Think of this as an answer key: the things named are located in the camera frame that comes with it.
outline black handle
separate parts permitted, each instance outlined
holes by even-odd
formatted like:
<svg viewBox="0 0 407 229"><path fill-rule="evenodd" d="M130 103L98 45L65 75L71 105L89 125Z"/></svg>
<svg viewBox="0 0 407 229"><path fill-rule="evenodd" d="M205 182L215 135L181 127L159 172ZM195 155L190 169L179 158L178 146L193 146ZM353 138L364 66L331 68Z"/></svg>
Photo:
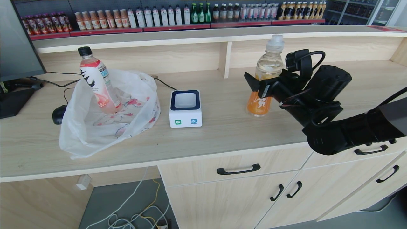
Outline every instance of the black handle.
<svg viewBox="0 0 407 229"><path fill-rule="evenodd" d="M274 198L274 197L270 197L271 202L277 200L277 198L280 196L280 194L281 194L281 193L283 192L283 190L284 190L284 186L283 186L282 184L280 184L278 187L280 188L280 191L278 192L278 194L277 194L277 196L276 196L275 198Z"/></svg>
<svg viewBox="0 0 407 229"><path fill-rule="evenodd" d="M287 198L288 198L288 199L293 198L293 197L297 194L297 192L302 188L302 182L301 182L301 181L298 181L298 182L297 182L297 185L298 185L298 188L297 188L297 190L294 192L293 195L290 195L290 193L287 194Z"/></svg>
<svg viewBox="0 0 407 229"><path fill-rule="evenodd" d="M224 168L217 169L219 175L232 175L232 174L240 174L245 172L254 172L260 169L259 164L252 165L253 168L251 170L239 171L239 172L226 172Z"/></svg>
<svg viewBox="0 0 407 229"><path fill-rule="evenodd" d="M372 151L372 152L363 152L362 150L355 150L355 153L357 155L367 155L367 154L374 154L374 153L379 153L379 152L383 152L385 150L387 150L389 147L387 145L381 145L380 148L382 148L381 150L377 150L377 151Z"/></svg>
<svg viewBox="0 0 407 229"><path fill-rule="evenodd" d="M393 167L394 172L393 172L390 176L388 176L388 177L387 177L386 179L384 179L384 180L377 179L376 182L377 182L377 183L385 182L387 179L389 179L391 176L393 176L395 173L397 173L397 171L398 171L399 168L400 168L400 166L395 165L395 166Z"/></svg>

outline drawer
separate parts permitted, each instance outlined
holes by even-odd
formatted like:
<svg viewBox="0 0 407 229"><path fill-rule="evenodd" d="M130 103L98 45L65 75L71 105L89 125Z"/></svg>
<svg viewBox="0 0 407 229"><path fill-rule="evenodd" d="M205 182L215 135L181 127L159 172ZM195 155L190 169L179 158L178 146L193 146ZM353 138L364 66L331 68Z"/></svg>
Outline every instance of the drawer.
<svg viewBox="0 0 407 229"><path fill-rule="evenodd" d="M299 170L311 154L308 145L260 153L159 165L166 187Z"/></svg>
<svg viewBox="0 0 407 229"><path fill-rule="evenodd" d="M382 145L387 146L385 150L381 148ZM389 142L379 142L373 143L370 146L367 145L360 145L353 147L348 150L344 150L334 155L326 156L319 154L317 152L313 152L309 160L305 163L304 168L312 168L318 167L323 165L333 165L348 161L356 161L361 159L366 159L375 156L381 156L385 154L391 154L396 152L402 152L407 149L407 137L399 138L396 140L395 144L390 144ZM373 151L381 151L373 154L366 154L366 155L357 155L355 150L361 150L363 152L373 152Z"/></svg>

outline plastic bag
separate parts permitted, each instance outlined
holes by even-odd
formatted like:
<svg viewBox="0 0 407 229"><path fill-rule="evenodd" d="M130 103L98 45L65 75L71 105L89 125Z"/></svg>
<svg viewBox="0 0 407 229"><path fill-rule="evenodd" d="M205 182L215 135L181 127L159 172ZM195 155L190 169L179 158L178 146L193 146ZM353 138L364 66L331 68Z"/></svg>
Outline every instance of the plastic bag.
<svg viewBox="0 0 407 229"><path fill-rule="evenodd" d="M112 86L122 99L123 109L103 113L92 90L81 79L75 86L62 119L59 146L72 159L89 157L127 138L150 129L160 115L157 85L139 71L109 69Z"/></svg>

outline floor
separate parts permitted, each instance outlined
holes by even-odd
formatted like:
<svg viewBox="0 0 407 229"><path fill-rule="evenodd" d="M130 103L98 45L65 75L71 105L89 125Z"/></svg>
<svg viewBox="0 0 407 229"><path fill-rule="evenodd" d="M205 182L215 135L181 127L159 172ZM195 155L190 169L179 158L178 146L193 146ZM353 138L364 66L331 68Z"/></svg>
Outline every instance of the floor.
<svg viewBox="0 0 407 229"><path fill-rule="evenodd" d="M168 198L161 179L156 179L156 181L159 182L161 186L154 205L164 212L168 206ZM133 182L94 188L88 206L83 214L79 229L86 229L92 223L102 220L118 209L128 196L134 192L138 183L139 182ZM154 200L157 187L158 185L152 180L143 181L136 194L126 202L122 209L117 212L117 215L120 218L130 219L133 214L140 213ZM405 188L403 191L402 194L399 193L386 209L379 213L354 212L321 222L309 221L278 227L277 229L406 229L407 201L402 204L402 200L407 199L407 189ZM368 210L380 209L388 201L389 198L385 198ZM157 220L161 214L156 209L149 209L143 216L150 216ZM169 207L166 217L167 219L171 219L171 229L178 229L171 207ZM118 222L116 226L123 225L124 223L124 221ZM151 225L141 218L136 219L134 225L137 229L151 228ZM107 229L108 227L107 220L105 220L89 229Z"/></svg>

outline computer mouse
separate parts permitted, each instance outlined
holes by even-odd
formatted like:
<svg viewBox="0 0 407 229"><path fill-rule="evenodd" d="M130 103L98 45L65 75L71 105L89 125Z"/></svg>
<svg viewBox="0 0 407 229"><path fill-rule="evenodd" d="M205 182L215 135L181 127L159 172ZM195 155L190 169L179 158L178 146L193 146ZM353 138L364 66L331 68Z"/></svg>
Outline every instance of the computer mouse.
<svg viewBox="0 0 407 229"><path fill-rule="evenodd" d="M62 123L63 114L65 113L66 105L57 107L54 112L52 112L52 121L54 124L60 125Z"/></svg>

